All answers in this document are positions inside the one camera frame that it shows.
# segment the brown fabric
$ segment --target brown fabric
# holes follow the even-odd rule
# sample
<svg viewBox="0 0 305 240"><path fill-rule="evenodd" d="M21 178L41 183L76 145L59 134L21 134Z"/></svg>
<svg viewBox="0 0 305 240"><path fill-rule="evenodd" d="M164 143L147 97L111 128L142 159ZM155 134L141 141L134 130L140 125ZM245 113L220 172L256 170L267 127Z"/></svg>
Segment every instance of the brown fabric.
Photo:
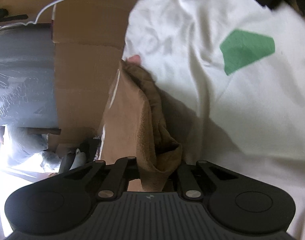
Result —
<svg viewBox="0 0 305 240"><path fill-rule="evenodd" d="M121 61L103 115L101 159L136 156L144 191L161 191L181 162L182 147L168 133L161 99L140 66Z"/></svg>

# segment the white sheet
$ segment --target white sheet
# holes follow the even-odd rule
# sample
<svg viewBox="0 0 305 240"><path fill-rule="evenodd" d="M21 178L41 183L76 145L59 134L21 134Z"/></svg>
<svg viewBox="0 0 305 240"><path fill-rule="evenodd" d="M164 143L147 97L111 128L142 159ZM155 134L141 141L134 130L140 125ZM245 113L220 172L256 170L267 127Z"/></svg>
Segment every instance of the white sheet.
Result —
<svg viewBox="0 0 305 240"><path fill-rule="evenodd" d="M220 45L235 29L272 37L275 52L227 75ZM123 58L134 54L161 90L186 161L286 190L296 203L288 232L305 240L305 21L254 0L139 0Z"/></svg>

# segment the gray object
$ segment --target gray object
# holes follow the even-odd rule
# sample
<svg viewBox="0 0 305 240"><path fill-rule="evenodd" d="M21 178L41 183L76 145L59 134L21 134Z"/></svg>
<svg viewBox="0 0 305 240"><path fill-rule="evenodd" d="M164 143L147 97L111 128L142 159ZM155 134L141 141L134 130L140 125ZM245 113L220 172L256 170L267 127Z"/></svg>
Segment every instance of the gray object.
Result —
<svg viewBox="0 0 305 240"><path fill-rule="evenodd" d="M0 125L58 127L49 25L0 31Z"/></svg>
<svg viewBox="0 0 305 240"><path fill-rule="evenodd" d="M8 240L233 240L240 235L213 221L201 203L174 193L124 192L120 199L101 202L82 225L53 236L14 231ZM293 240L286 232L242 236L243 240Z"/></svg>

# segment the green fabric piece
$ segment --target green fabric piece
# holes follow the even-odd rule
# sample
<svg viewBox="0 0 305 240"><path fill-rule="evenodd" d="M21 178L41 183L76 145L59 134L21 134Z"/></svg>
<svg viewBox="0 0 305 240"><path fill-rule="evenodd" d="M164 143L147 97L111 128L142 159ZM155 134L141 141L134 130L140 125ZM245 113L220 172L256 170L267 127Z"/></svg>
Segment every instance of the green fabric piece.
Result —
<svg viewBox="0 0 305 240"><path fill-rule="evenodd" d="M275 52L275 41L272 37L234 30L220 44L225 61L225 73L230 75L236 70Z"/></svg>

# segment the white cord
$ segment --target white cord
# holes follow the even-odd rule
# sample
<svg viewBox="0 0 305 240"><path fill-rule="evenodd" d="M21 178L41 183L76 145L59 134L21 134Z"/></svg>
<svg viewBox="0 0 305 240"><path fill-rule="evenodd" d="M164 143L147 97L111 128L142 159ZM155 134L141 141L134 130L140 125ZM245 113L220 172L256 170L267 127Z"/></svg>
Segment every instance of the white cord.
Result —
<svg viewBox="0 0 305 240"><path fill-rule="evenodd" d="M46 5L45 7L43 7L43 8L40 10L40 12L38 13L38 15L37 15L37 17L36 17L36 19L35 19L34 21L29 21L29 22L27 22L27 23L21 23L21 22L20 22L20 23L12 23L12 24L8 24L8 25L3 25L3 26L0 27L0 29L5 28L5 27L10 27L10 26L16 26L16 25L25 25L25 26L27 26L28 24L37 24L37 22L38 22L38 20L39 20L39 18L40 18L40 15L41 15L45 10L47 10L49 7L51 7L51 6L53 6L53 5L57 4L57 3L60 3L60 2L62 2L62 1L65 1L65 0L56 0L56 1L53 1L53 2L49 3L49 4Z"/></svg>

